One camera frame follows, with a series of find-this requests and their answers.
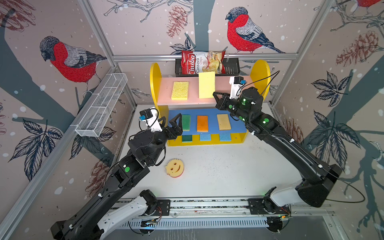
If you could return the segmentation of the dark green scrub sponge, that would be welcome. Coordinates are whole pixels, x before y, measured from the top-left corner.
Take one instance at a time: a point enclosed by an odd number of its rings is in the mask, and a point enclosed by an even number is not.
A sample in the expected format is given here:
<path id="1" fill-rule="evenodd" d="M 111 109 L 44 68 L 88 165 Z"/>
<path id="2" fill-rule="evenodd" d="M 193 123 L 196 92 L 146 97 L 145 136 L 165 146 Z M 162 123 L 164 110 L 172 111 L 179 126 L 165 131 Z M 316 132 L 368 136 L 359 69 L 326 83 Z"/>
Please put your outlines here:
<path id="1" fill-rule="evenodd" d="M 193 142 L 193 136 L 192 135 L 183 135 L 182 136 L 182 142 L 183 143 L 191 143 L 191 142 Z"/>

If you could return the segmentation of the light green scrub sponge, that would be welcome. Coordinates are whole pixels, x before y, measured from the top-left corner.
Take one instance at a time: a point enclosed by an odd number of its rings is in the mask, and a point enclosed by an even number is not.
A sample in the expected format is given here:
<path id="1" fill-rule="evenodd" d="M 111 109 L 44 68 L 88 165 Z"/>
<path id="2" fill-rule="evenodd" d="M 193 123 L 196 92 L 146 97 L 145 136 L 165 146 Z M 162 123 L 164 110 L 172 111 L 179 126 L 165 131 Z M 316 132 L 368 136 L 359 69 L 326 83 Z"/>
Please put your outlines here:
<path id="1" fill-rule="evenodd" d="M 191 115 L 182 115 L 182 127 L 184 132 L 191 129 Z"/>

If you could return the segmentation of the pale orange sponge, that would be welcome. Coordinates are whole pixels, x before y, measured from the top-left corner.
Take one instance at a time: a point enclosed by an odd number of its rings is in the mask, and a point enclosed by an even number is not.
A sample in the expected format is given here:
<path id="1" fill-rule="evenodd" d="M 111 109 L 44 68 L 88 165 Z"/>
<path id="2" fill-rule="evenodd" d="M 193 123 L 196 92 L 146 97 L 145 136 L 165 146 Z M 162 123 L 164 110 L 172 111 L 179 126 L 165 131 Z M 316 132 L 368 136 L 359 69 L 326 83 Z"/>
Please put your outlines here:
<path id="1" fill-rule="evenodd" d="M 218 114 L 217 119 L 220 131 L 230 131 L 232 129 L 228 114 Z"/>

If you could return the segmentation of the yellow sponge front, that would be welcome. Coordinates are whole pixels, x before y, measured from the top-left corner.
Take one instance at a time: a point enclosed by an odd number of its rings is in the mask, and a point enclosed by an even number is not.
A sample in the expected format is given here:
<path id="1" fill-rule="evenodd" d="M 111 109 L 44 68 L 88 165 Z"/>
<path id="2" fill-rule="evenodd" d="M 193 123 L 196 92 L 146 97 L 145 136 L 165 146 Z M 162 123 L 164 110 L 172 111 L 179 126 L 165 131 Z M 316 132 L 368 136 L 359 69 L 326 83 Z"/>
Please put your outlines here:
<path id="1" fill-rule="evenodd" d="M 199 73 L 199 98 L 213 98 L 213 93 L 216 91 L 215 72 Z"/>

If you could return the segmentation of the light blue sponge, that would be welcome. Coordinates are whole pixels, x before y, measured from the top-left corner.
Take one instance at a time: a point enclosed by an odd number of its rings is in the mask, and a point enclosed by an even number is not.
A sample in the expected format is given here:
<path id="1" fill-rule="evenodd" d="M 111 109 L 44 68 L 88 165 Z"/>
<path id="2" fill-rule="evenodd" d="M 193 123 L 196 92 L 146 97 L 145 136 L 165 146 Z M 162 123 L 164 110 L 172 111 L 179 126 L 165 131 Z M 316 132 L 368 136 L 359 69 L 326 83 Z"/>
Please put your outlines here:
<path id="1" fill-rule="evenodd" d="M 202 134 L 200 135 L 200 141 L 201 142 L 210 142 L 212 140 L 212 137 L 210 134 Z"/>
<path id="2" fill-rule="evenodd" d="M 232 141 L 232 136 L 230 133 L 219 134 L 219 138 L 220 138 L 221 142 L 231 142 Z"/>

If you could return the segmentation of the yellow smiley face sponge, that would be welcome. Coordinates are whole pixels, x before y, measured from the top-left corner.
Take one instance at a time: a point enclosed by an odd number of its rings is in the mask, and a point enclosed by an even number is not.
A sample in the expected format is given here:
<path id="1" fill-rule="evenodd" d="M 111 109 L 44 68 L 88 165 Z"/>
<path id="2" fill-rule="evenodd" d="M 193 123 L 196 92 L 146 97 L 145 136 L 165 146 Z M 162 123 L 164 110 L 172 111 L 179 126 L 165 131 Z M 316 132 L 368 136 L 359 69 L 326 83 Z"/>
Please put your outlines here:
<path id="1" fill-rule="evenodd" d="M 180 159 L 172 159 L 166 165 L 166 173 L 172 178 L 180 177 L 184 172 L 184 163 Z"/>

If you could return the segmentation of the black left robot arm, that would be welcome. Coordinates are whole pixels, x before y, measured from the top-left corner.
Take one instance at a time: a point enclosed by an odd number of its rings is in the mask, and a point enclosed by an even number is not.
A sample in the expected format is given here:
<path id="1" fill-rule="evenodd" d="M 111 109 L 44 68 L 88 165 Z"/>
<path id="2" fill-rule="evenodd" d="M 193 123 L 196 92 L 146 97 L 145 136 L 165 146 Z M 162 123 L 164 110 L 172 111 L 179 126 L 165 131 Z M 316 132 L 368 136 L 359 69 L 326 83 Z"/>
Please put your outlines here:
<path id="1" fill-rule="evenodd" d="M 159 117 L 158 111 L 151 111 L 140 112 L 140 120 L 149 127 L 129 138 L 127 155 L 109 170 L 99 193 L 73 217 L 51 226 L 55 240 L 102 240 L 122 222 L 155 211 L 157 199 L 150 190 L 142 191 L 121 213 L 109 211 L 150 172 L 150 167 L 161 164 L 158 159 L 166 151 L 167 141 L 175 140 L 183 133 L 182 114 L 167 123 L 165 117 Z"/>

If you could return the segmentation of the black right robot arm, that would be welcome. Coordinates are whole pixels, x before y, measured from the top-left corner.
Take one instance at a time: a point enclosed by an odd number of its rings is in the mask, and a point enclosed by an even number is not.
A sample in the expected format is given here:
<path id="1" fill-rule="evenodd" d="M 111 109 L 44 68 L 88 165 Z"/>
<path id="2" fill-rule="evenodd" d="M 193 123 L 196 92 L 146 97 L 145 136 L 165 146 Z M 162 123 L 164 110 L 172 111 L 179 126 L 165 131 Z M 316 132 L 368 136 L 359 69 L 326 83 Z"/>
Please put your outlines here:
<path id="1" fill-rule="evenodd" d="M 265 201 L 283 207 L 306 203 L 320 208 L 342 173 L 342 169 L 318 159 L 291 137 L 271 115 L 262 112 L 263 97 L 254 87 L 245 89 L 238 99 L 228 93 L 214 92 L 216 108 L 228 111 L 245 124 L 246 129 L 282 154 L 300 173 L 302 179 L 285 187 L 273 187 Z"/>

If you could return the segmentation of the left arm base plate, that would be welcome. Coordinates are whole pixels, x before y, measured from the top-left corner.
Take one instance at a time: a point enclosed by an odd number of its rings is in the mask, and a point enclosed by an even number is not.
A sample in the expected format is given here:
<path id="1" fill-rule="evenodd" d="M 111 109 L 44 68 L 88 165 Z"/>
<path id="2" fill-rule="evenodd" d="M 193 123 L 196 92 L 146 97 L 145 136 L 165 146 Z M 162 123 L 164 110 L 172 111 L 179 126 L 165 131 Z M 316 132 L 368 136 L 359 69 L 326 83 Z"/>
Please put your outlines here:
<path id="1" fill-rule="evenodd" d="M 160 216 L 169 216 L 171 209 L 170 200 L 158 200 L 156 206 L 151 206 L 149 209 L 144 212 L 140 217 L 160 217 Z"/>

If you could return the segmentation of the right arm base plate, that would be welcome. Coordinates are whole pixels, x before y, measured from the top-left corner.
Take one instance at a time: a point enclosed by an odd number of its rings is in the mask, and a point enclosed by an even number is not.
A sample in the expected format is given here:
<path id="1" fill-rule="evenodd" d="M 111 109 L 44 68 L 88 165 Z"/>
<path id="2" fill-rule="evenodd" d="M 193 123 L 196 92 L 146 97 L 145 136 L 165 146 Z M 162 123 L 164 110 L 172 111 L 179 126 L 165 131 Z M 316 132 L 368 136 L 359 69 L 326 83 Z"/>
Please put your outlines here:
<path id="1" fill-rule="evenodd" d="M 279 207 L 271 200 L 265 199 L 247 199 L 248 209 L 251 215 L 290 215 L 291 210 L 289 207 Z"/>

